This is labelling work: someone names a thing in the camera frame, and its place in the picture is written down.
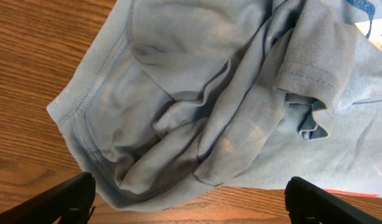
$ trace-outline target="folded shirt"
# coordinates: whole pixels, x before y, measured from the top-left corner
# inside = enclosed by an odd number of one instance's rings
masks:
[[[118,1],[47,110],[114,208],[292,176],[382,197],[382,1]]]

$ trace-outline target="stitching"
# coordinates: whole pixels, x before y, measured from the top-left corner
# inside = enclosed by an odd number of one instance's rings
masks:
[[[98,70],[97,74],[94,76],[94,78],[92,79],[91,83],[89,83],[87,85],[87,88],[86,88],[86,92],[85,94],[83,95],[82,99],[80,100],[79,104],[77,105],[77,107],[73,110],[70,110],[68,113],[66,113],[59,121],[58,123],[62,123],[64,122],[66,119],[68,119],[69,116],[71,116],[72,114],[74,114],[74,112],[76,110],[79,109],[79,107],[82,105],[82,103],[84,102],[84,100],[86,99],[86,97],[88,96],[88,94],[90,93],[92,87],[94,86],[96,80],[97,80],[97,77],[99,77],[99,75],[101,75],[101,72],[103,71],[103,69],[106,67],[107,64],[109,64],[109,62],[112,60],[113,57],[111,57],[110,60],[108,60],[110,58],[110,56],[114,56],[115,53],[118,51],[118,49],[116,49],[116,52],[112,54],[112,51],[113,49],[115,48],[115,46],[117,45],[119,39],[123,36],[125,30],[126,30],[126,26],[124,27],[122,33],[119,35],[118,39],[116,39],[115,41],[115,44],[112,46],[111,50],[109,50],[108,52],[108,55],[106,56],[103,64],[101,65],[100,69]]]
[[[322,83],[324,85],[329,86],[331,89],[335,89],[335,87],[332,84],[329,84],[329,83],[327,83],[325,81],[319,80],[318,78],[308,77],[307,75],[298,74],[298,73],[291,72],[291,71],[288,71],[288,70],[285,70],[285,72],[290,73],[290,74],[295,75],[295,76],[298,76],[298,77],[302,77],[302,78],[306,78],[306,79],[309,79],[309,80],[312,80],[312,81],[320,82],[320,83]]]
[[[81,139],[82,139],[82,136],[79,134],[78,123],[76,122],[75,118],[73,118],[73,122],[75,123],[75,134],[76,134],[77,137],[79,138],[79,143],[80,143],[80,145],[81,145],[83,148],[87,149],[88,147],[85,147],[84,143],[83,143],[82,140],[81,140]],[[96,161],[101,165],[100,167],[106,169],[108,172],[110,171],[110,170],[109,170],[109,166],[106,164],[106,162],[101,161],[101,160],[98,159],[98,156],[100,156],[100,157],[102,156],[102,155],[101,155],[101,152],[98,152],[98,155],[96,155],[93,151],[91,151],[91,154],[86,152],[86,155],[88,155],[88,156],[93,156],[93,157],[96,159]],[[113,191],[116,190],[111,184],[108,184],[107,186],[108,186],[108,187],[111,187],[111,188],[113,189]],[[119,191],[119,193],[120,193],[121,195],[123,195],[123,196],[126,196],[125,192],[123,192],[123,191]]]
[[[77,132],[77,136],[78,136],[79,140],[82,139],[84,142],[87,142],[86,139],[84,139],[84,138],[80,135],[80,133],[79,133],[79,130],[78,130],[78,123],[77,123],[76,121],[74,121],[74,122],[75,122],[76,132]],[[85,148],[85,149],[88,149],[88,148],[89,148],[89,147],[87,147],[86,144],[83,144],[82,141],[79,141],[79,142],[80,142],[80,144],[82,145],[83,148]],[[91,153],[87,153],[87,154],[88,154],[88,155],[93,155],[93,157],[96,159],[96,161],[97,161],[99,164],[101,164],[101,167],[104,167],[105,170],[108,170],[108,171],[110,171],[110,172],[114,172],[114,170],[111,170],[111,169],[109,168],[109,166],[107,165],[107,163],[106,163],[104,160],[101,160],[101,159],[100,159],[100,158],[103,156],[102,153],[101,153],[100,151],[94,151],[94,150],[91,150],[90,152],[91,152]]]
[[[311,68],[314,68],[314,69],[317,69],[317,70],[320,70],[320,71],[323,71],[323,72],[325,72],[325,73],[328,73],[328,74],[333,75],[332,72],[328,72],[328,71],[326,71],[325,69],[320,68],[320,67],[317,67],[317,66],[315,66],[315,65],[309,65],[309,64],[306,64],[306,63],[299,63],[299,62],[297,62],[297,63],[295,63],[295,62],[286,62],[285,65],[286,65],[286,64],[291,64],[291,65],[302,65],[302,66],[305,66],[305,67],[311,67]]]
[[[134,12],[134,5],[136,4],[135,2],[136,2],[135,0],[131,0],[131,2],[130,2],[131,12],[130,12],[128,24],[126,24],[128,26],[127,35],[128,35],[128,39],[130,40],[130,42],[133,41],[133,12]]]
[[[100,94],[100,91],[101,91],[103,85],[105,84],[105,82],[107,81],[107,79],[110,77],[110,75],[111,75],[111,73],[112,73],[114,67],[116,66],[116,64],[117,64],[117,62],[119,61],[119,59],[122,57],[123,53],[125,52],[125,50],[126,50],[127,47],[129,46],[129,44],[130,44],[130,40],[128,39],[127,43],[125,44],[125,46],[123,47],[123,49],[120,51],[120,53],[119,53],[118,57],[116,58],[116,60],[114,61],[114,63],[112,64],[112,66],[111,66],[111,68],[110,68],[110,70],[109,70],[107,76],[105,76],[104,80],[103,80],[103,81],[101,82],[101,84],[99,85],[97,91],[95,92],[95,94],[93,95],[93,97],[91,98],[91,100],[88,102],[88,104],[85,106],[85,113],[84,113],[84,115],[83,115],[83,122],[84,122],[84,124],[85,124],[86,133],[87,133],[88,137],[90,138],[90,141],[91,141],[91,143],[92,143],[92,145],[93,145],[93,148],[94,148],[94,150],[92,149],[91,151],[92,151],[93,153],[94,153],[94,151],[95,151],[96,153],[99,154],[99,156],[102,156],[102,155],[101,155],[101,150],[98,148],[98,146],[97,146],[96,143],[94,142],[94,139],[93,139],[92,136],[91,136],[90,129],[89,129],[89,127],[88,127],[88,125],[87,125],[87,122],[86,122],[86,116],[87,116],[87,113],[88,113],[90,107],[92,106],[92,104],[93,104],[94,101],[96,100],[97,96]]]

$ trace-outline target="dark blue print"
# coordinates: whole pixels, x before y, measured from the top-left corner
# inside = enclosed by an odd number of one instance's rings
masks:
[[[370,38],[373,15],[375,15],[375,6],[367,0],[346,0],[349,4],[366,12],[370,19],[370,29],[366,34],[366,38]]]

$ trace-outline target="table surface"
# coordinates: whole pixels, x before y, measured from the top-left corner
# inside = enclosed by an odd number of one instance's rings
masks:
[[[0,212],[80,172],[45,108],[114,2],[0,0]],[[382,199],[338,196],[382,219]],[[290,223],[282,190],[220,187],[144,214],[113,210],[99,196],[95,205],[90,223]]]

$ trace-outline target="wood grain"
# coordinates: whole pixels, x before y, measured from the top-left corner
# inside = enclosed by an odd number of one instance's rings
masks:
[[[0,1],[0,212],[80,172],[45,107],[69,82],[113,5]],[[283,194],[222,187],[144,214],[113,210],[97,197],[90,223],[289,223]],[[382,219],[382,200],[339,197]]]

